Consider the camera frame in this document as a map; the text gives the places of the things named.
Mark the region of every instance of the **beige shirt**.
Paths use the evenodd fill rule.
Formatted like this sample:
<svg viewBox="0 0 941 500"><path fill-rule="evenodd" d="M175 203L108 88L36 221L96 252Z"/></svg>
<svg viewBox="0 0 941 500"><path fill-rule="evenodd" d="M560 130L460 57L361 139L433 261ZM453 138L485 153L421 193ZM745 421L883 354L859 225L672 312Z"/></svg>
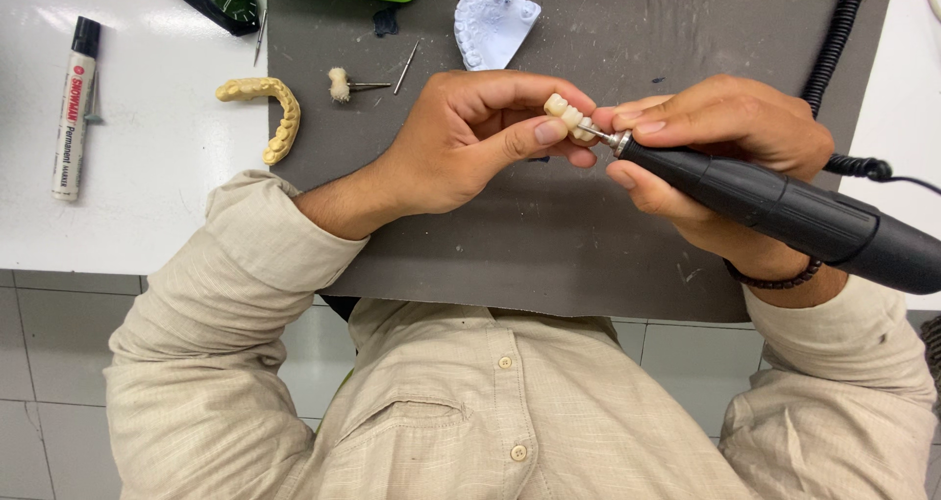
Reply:
<svg viewBox="0 0 941 500"><path fill-rule="evenodd" d="M149 277L111 337L123 498L924 498L935 386L902 296L859 277L819 307L747 290L765 358L719 448L606 318L363 300L320 434L277 378L284 326L366 241L261 171Z"/></svg>

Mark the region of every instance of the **person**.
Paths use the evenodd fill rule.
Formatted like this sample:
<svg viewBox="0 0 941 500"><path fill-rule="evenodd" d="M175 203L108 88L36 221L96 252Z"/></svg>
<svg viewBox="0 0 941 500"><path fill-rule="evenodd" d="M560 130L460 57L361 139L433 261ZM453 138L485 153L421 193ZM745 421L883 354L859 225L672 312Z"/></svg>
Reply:
<svg viewBox="0 0 941 500"><path fill-rule="evenodd" d="M923 345L900 293L827 266L795 288L743 289L772 369L729 404L718 448L607 318L397 300L357 303L352 376L319 433L297 418L278 338L371 232L451 211L525 158L594 165L543 115L553 92L643 145L804 181L833 148L803 101L746 79L595 108L552 77L436 74L366 167L306 193L246 171L210 194L205 226L110 340L123 498L924 498L935 386ZM746 276L808 265L629 162L607 174Z"/></svg>

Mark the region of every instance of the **shirt cuff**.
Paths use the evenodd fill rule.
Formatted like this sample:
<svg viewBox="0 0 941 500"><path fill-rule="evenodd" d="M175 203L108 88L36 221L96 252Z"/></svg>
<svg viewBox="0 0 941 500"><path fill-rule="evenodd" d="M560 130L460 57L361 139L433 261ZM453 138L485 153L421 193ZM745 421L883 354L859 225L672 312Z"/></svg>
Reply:
<svg viewBox="0 0 941 500"><path fill-rule="evenodd" d="M850 344L881 335L905 318L899 291L858 276L847 278L832 300L806 309L785 309L759 300L744 287L745 304L755 328L776 349L838 353Z"/></svg>
<svg viewBox="0 0 941 500"><path fill-rule="evenodd" d="M366 246L347 241L304 217L287 181L243 171L209 194L206 226L219 246L253 277L277 289L307 292L332 284Z"/></svg>

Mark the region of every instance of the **grey work mat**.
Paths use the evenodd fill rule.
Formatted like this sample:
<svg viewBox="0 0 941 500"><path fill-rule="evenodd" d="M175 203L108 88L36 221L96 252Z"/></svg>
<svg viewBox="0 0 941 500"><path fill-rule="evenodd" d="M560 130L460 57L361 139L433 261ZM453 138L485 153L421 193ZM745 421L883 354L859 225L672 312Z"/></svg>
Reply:
<svg viewBox="0 0 941 500"><path fill-rule="evenodd" d="M798 95L836 0L533 0L543 11L509 68L569 79L599 105L682 90L714 73L752 77ZM393 141L422 85L461 69L456 0L413 0L399 35L372 33L378 0L268 0L268 71L300 101L291 153L272 169L311 188L369 163ZM888 0L864 0L819 120L847 152ZM398 78L398 96L327 95L326 72L355 81ZM655 78L665 77L659 84ZM281 117L272 100L271 131ZM719 258L687 244L665 221L637 212L604 167L519 163L475 200L440 216L402 218L377 231L324 292L466 303L549 314L611 314L746 321L742 292ZM822 178L836 188L836 178Z"/></svg>

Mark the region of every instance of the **handpiece cord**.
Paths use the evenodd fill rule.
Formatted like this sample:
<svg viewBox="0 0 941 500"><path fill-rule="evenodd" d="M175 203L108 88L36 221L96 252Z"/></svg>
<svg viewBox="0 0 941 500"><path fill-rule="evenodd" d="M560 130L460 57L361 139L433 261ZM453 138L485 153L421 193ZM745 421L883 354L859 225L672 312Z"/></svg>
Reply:
<svg viewBox="0 0 941 500"><path fill-rule="evenodd" d="M820 103L823 100L823 92L830 84L833 72L837 69L837 63L846 46L846 41L853 31L853 23L856 21L856 12L859 11L859 5L863 0L840 0L837 3L837 9L830 18L830 28L827 30L823 46L817 54L817 62L814 64L810 76L807 78L804 91L801 98L810 104L810 110L813 112L814 119L817 119L817 112L820 109ZM926 181L913 177L892 176L892 167L885 160L878 158L857 158L845 154L831 154L823 170L838 175L848 177L866 177L871 181L911 181L918 185L934 191L941 195L941 188Z"/></svg>

